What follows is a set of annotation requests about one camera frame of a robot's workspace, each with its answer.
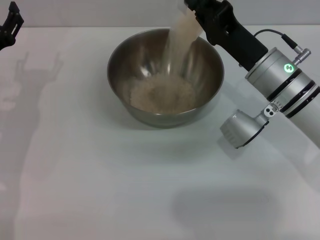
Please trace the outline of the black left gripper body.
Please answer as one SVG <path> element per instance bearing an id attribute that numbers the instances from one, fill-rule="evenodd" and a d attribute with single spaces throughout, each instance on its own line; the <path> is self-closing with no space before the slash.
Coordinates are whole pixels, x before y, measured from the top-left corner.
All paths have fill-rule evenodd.
<path id="1" fill-rule="evenodd" d="M 0 50 L 11 47 L 16 42 L 15 24 L 3 25 L 0 27 Z"/>

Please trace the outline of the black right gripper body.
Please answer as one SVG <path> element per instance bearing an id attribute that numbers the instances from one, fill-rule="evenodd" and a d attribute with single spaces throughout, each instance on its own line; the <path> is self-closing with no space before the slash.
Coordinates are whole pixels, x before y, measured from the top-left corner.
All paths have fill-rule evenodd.
<path id="1" fill-rule="evenodd" d="M 227 0 L 209 1 L 204 26 L 209 43 L 221 46 L 247 71 L 268 52 L 268 48 L 238 22 Z"/>

